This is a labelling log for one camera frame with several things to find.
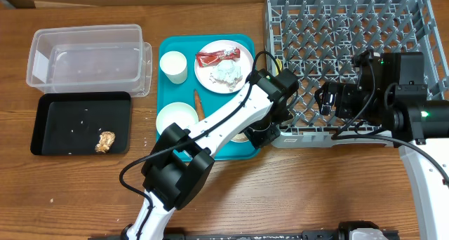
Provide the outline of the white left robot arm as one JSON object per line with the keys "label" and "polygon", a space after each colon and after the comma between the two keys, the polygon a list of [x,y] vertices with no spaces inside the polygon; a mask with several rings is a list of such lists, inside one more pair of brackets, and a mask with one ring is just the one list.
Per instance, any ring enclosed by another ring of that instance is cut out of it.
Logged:
{"label": "white left robot arm", "polygon": [[236,135],[244,133],[255,149],[280,136],[289,117],[288,99],[297,93],[296,75],[288,69],[277,76],[252,71],[244,87],[219,110],[187,128],[176,123],[160,134],[149,155],[125,166],[121,184],[143,196],[135,223],[121,239],[162,239],[176,210],[183,209],[202,189],[215,155]]}

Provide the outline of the red snack wrapper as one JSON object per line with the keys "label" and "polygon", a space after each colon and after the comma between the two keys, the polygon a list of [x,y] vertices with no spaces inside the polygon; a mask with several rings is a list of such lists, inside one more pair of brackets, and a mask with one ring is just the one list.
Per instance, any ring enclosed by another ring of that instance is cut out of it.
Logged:
{"label": "red snack wrapper", "polygon": [[237,47],[231,47],[215,52],[198,52],[196,54],[196,61],[199,67],[210,67],[217,65],[223,60],[236,60],[239,59],[241,51]]}

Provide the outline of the white paper cup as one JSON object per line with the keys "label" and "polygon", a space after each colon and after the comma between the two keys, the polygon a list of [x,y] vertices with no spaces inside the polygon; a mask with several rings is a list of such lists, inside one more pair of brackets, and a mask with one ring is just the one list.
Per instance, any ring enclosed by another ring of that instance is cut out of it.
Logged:
{"label": "white paper cup", "polygon": [[187,59],[179,51],[168,51],[161,56],[159,67],[174,84],[182,84],[187,80]]}

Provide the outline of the white napkin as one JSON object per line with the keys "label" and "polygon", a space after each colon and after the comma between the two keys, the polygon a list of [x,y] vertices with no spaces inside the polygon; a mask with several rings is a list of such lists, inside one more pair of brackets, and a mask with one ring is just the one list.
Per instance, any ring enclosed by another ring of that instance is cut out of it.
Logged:
{"label": "white napkin", "polygon": [[242,78],[241,68],[233,60],[221,61],[209,76],[212,83],[224,85],[229,91],[233,91]]}

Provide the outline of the white bowl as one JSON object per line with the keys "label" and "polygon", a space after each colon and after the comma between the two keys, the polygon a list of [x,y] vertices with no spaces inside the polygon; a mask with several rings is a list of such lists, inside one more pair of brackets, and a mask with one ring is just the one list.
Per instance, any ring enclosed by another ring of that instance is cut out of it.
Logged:
{"label": "white bowl", "polygon": [[199,122],[195,109],[184,102],[173,102],[166,105],[156,117],[156,129],[158,134],[172,123],[176,123],[180,128],[187,128]]}

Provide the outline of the brown food lump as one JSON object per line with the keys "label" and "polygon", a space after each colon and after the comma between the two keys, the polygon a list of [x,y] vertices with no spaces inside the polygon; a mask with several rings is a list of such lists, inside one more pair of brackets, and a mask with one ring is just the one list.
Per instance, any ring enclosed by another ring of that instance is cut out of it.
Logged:
{"label": "brown food lump", "polygon": [[100,134],[100,139],[97,143],[97,145],[95,146],[95,151],[97,153],[107,153],[112,144],[115,141],[115,133],[111,132],[111,131],[104,131]]}

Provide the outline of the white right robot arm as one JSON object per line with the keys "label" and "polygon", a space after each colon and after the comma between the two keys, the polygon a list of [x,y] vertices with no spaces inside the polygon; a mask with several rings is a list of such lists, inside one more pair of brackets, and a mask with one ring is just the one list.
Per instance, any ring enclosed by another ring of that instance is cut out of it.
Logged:
{"label": "white right robot arm", "polygon": [[400,152],[421,239],[448,238],[448,101],[428,100],[424,55],[355,55],[356,84],[326,82],[315,92],[322,115],[347,123],[334,140],[382,140]]}

